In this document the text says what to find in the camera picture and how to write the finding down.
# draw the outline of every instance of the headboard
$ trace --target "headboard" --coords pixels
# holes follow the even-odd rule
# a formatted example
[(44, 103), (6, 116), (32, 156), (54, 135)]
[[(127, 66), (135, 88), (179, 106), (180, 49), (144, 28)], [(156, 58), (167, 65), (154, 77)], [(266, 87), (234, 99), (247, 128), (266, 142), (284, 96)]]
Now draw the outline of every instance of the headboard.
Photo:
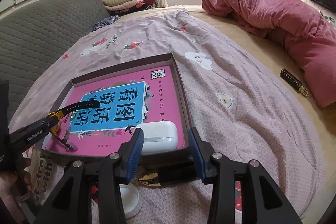
[(0, 80), (10, 82), (9, 121), (37, 78), (108, 16), (102, 0), (39, 0), (0, 20)]

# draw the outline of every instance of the pink book cover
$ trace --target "pink book cover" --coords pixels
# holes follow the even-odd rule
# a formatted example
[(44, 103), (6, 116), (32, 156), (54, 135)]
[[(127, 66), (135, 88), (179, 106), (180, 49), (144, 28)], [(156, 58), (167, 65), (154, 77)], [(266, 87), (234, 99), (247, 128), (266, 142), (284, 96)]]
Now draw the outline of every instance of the pink book cover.
[(171, 121), (177, 127), (178, 149), (184, 133), (170, 66), (119, 75), (72, 90), (66, 105), (86, 100), (100, 101), (98, 109), (78, 110), (61, 120), (58, 137), (68, 131), (68, 143), (78, 150), (67, 151), (51, 137), (44, 149), (66, 155), (107, 156), (132, 137), (130, 127), (142, 122)]

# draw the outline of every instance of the black gold package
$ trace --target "black gold package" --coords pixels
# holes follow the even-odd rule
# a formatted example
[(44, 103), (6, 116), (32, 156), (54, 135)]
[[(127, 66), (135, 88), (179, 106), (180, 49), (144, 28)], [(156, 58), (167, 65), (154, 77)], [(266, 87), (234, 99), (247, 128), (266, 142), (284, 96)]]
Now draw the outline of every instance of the black gold package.
[(307, 97), (308, 90), (305, 88), (302, 83), (288, 70), (282, 69), (280, 77), (290, 84), (298, 93), (301, 93), (304, 97)]

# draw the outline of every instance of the pink comforter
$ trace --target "pink comforter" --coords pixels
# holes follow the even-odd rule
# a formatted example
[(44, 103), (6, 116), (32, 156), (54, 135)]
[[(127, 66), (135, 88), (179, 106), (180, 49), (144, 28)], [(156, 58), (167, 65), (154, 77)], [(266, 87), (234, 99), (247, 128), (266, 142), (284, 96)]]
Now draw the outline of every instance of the pink comforter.
[(202, 6), (283, 45), (304, 70), (318, 105), (336, 101), (336, 30), (313, 7), (300, 0), (202, 0)]

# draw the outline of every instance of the stack of folded bedding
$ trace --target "stack of folded bedding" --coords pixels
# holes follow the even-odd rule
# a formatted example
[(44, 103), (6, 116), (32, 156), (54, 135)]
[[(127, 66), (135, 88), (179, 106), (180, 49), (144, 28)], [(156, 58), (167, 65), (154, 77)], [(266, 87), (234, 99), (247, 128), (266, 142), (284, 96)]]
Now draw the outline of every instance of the stack of folded bedding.
[(110, 15), (123, 16), (152, 8), (153, 0), (103, 0)]

